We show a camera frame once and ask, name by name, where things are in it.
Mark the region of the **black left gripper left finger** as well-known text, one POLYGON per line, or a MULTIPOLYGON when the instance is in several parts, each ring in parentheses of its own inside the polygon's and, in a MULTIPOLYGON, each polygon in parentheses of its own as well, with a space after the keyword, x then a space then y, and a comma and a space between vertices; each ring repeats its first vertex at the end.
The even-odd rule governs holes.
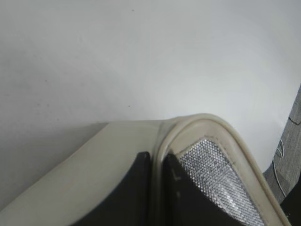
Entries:
POLYGON ((73 225, 147 226, 150 164, 149 152, 138 153, 118 186, 99 205, 73 225))

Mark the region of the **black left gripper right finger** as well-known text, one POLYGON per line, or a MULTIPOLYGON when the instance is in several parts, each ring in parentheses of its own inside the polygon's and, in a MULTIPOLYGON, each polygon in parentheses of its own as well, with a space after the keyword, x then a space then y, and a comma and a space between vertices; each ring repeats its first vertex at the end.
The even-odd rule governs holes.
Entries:
POLYGON ((199 191, 174 154, 163 161, 166 226, 231 226, 233 218, 199 191))

